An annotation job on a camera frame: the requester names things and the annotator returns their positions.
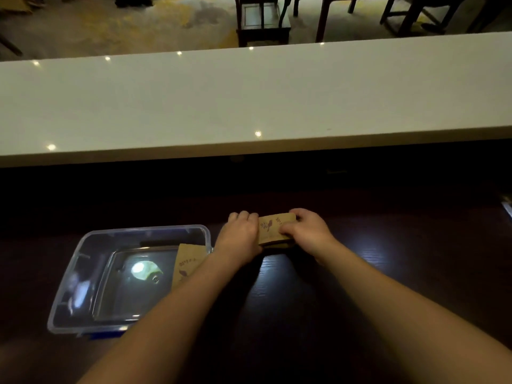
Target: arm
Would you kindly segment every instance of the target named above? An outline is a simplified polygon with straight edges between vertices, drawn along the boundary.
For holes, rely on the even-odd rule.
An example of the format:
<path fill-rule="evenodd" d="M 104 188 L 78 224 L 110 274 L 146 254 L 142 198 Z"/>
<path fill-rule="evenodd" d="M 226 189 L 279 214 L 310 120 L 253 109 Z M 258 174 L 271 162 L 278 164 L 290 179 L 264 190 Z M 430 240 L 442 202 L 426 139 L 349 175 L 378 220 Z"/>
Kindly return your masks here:
<path fill-rule="evenodd" d="M 440 305 L 385 276 L 340 244 L 318 214 L 292 209 L 281 226 L 338 279 L 417 383 L 512 383 L 512 353 Z"/>
<path fill-rule="evenodd" d="M 258 215 L 231 213 L 215 251 L 189 280 L 129 329 L 79 384 L 174 382 L 217 296 L 259 253 Z"/>

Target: white countertop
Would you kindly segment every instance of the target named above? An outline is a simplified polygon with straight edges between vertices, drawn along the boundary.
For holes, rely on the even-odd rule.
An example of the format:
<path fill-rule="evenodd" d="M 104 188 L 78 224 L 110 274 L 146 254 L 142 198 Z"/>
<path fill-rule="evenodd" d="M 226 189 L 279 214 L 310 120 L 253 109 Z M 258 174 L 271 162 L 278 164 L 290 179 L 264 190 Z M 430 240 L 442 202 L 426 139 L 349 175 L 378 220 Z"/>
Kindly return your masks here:
<path fill-rule="evenodd" d="M 0 166 L 510 137 L 511 70 L 511 32 L 3 62 Z"/>

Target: hand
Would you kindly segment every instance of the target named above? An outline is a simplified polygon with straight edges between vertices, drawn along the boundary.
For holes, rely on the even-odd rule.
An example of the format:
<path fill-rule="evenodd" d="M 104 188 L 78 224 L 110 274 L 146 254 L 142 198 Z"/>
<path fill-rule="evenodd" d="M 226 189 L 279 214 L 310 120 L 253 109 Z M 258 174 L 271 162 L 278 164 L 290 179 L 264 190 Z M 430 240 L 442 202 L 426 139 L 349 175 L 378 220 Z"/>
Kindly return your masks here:
<path fill-rule="evenodd" d="M 279 233 L 288 234 L 304 251 L 322 259 L 324 249 L 338 243 L 327 227 L 325 221 L 317 214 L 306 209 L 291 209 L 298 217 L 298 222 L 288 222 L 280 226 Z"/>
<path fill-rule="evenodd" d="M 258 245 L 259 219 L 257 213 L 247 211 L 231 213 L 217 237 L 214 253 L 222 253 L 239 266 L 250 263 L 261 253 Z"/>

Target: forearm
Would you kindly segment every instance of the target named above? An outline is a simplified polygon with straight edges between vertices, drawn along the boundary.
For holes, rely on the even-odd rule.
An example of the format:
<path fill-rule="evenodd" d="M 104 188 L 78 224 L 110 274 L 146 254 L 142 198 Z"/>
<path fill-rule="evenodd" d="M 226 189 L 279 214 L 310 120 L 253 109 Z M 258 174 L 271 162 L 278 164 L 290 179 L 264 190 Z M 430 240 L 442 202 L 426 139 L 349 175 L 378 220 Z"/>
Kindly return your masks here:
<path fill-rule="evenodd" d="M 343 245 L 330 243 L 323 251 L 327 268 L 416 382 L 512 382 L 512 354 L 501 343 Z"/>
<path fill-rule="evenodd" d="M 211 254 L 91 368 L 80 384 L 172 383 L 215 299 L 239 265 Z"/>

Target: plastic bin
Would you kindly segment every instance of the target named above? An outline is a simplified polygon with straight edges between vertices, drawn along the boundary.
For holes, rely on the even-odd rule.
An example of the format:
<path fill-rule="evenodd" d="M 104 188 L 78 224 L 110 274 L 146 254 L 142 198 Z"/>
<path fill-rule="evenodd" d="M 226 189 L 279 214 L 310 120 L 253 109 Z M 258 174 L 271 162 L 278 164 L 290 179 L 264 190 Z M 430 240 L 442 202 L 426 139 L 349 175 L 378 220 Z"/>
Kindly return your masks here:
<path fill-rule="evenodd" d="M 205 245 L 202 225 L 97 230 L 79 242 L 48 318 L 55 334 L 128 329 L 169 293 L 179 244 Z"/>

